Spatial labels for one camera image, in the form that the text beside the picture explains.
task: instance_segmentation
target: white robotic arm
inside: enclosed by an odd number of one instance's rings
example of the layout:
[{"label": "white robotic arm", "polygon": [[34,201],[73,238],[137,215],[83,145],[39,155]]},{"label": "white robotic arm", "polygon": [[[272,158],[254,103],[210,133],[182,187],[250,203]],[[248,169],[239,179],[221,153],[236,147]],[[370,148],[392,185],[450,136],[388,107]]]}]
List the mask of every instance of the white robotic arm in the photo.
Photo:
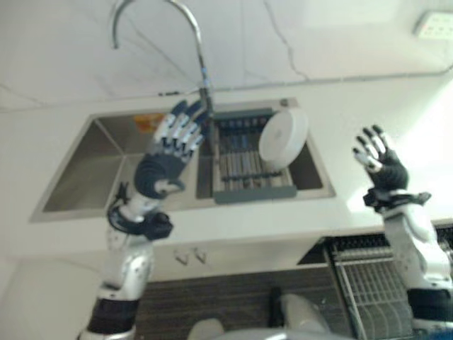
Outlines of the white robotic arm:
[{"label": "white robotic arm", "polygon": [[79,340],[133,340],[139,299],[153,269],[152,241],[173,225],[159,211],[169,194],[184,190],[178,179],[207,132],[208,114],[199,101],[181,101],[164,117],[134,176],[132,199],[108,210],[108,260],[87,328]]},{"label": "white robotic arm", "polygon": [[452,263],[437,243],[437,233],[423,204],[430,194],[406,191],[408,172],[390,137],[378,126],[365,128],[357,140],[364,151],[353,149],[374,183],[364,196],[384,218],[385,235],[394,253],[396,269],[406,287],[413,328],[424,332],[453,330]]}]

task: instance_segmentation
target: faucet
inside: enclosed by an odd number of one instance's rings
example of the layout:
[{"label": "faucet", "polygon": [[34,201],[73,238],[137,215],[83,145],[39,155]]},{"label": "faucet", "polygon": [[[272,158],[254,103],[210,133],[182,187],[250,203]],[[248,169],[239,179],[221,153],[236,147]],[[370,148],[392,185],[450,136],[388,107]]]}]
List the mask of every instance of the faucet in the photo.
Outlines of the faucet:
[{"label": "faucet", "polygon": [[[109,18],[109,31],[110,31],[110,44],[113,49],[119,48],[117,27],[118,21],[120,20],[120,16],[127,7],[127,5],[131,4],[133,1],[135,0],[118,0],[112,8]],[[179,0],[164,0],[164,1],[175,6],[185,16],[195,35],[195,45],[197,48],[198,62],[200,63],[200,71],[202,76],[202,84],[201,86],[199,86],[200,97],[205,110],[208,112],[209,117],[212,118],[214,109],[211,96],[211,83],[205,66],[205,58],[203,57],[202,53],[202,39],[200,26],[198,25],[198,22],[195,19],[193,13],[185,4],[182,4]]]}]

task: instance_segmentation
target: countertop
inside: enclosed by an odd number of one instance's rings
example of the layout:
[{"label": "countertop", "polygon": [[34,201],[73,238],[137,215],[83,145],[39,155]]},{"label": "countertop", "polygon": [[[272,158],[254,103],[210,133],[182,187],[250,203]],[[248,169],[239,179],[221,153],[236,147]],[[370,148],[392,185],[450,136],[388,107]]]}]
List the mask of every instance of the countertop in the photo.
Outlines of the countertop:
[{"label": "countertop", "polygon": [[[295,97],[309,116],[312,140],[336,196],[174,211],[175,228],[162,242],[381,230],[380,216],[362,204],[370,181],[351,153],[356,134],[374,123],[395,137],[411,173],[409,189],[433,194],[426,205],[431,218],[452,221],[453,114],[449,106],[453,106],[453,89],[445,87],[447,80],[395,79],[216,93],[217,103]],[[2,252],[27,257],[105,249],[105,218],[31,223],[30,216],[90,115],[170,107],[179,99],[132,98],[0,114]]]}]

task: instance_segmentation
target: stainless steel sink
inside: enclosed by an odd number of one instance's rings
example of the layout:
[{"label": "stainless steel sink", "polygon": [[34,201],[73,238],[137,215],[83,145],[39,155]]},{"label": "stainless steel sink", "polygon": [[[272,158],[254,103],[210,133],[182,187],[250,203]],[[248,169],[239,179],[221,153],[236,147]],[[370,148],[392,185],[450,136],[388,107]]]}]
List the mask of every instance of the stainless steel sink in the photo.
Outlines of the stainless steel sink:
[{"label": "stainless steel sink", "polygon": [[[295,106],[295,99],[229,104],[217,106],[215,117],[237,118],[256,111],[276,112]],[[146,122],[146,119],[161,116],[169,110],[91,116],[42,195],[31,221],[103,216],[121,182],[129,182],[130,189],[133,187],[134,170],[152,136],[151,130],[143,128],[139,122]],[[205,145],[182,174],[187,184],[186,191],[168,198],[164,203],[166,210],[216,205],[212,184],[214,161],[207,143]],[[310,137],[301,154],[289,167],[289,173],[292,184],[297,188],[293,199],[334,196]]]}]

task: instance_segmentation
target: orange label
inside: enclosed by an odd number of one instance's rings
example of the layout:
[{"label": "orange label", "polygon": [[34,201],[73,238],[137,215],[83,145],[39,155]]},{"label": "orange label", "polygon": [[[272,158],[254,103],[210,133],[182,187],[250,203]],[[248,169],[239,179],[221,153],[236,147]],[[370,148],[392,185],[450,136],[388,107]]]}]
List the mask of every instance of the orange label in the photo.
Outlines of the orange label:
[{"label": "orange label", "polygon": [[153,133],[164,119],[164,113],[148,113],[146,115],[135,115],[134,121],[137,129],[142,133]]}]

